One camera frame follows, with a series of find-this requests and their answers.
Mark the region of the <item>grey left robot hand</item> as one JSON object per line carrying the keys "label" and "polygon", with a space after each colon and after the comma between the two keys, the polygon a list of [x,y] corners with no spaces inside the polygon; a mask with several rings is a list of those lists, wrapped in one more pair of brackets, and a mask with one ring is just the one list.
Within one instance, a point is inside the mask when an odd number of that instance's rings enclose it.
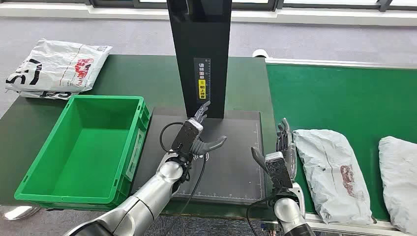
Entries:
{"label": "grey left robot hand", "polygon": [[204,119],[207,117],[205,112],[208,110],[210,105],[210,101],[207,101],[195,113],[195,116],[190,118],[188,121],[197,129],[197,136],[193,141],[191,146],[190,152],[194,155],[205,155],[206,153],[220,148],[224,145],[225,141],[227,140],[226,136],[220,136],[216,141],[213,142],[204,142],[200,140],[200,134],[203,131],[202,123]]}

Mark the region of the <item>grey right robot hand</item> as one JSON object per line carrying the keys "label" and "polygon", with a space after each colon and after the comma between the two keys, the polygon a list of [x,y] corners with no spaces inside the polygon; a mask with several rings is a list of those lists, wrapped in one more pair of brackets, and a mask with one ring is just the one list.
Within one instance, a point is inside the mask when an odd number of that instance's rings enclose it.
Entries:
{"label": "grey right robot hand", "polygon": [[253,159],[276,181],[295,181],[297,175],[297,152],[290,125],[286,118],[278,124],[276,152],[263,156],[256,147],[251,147]]}

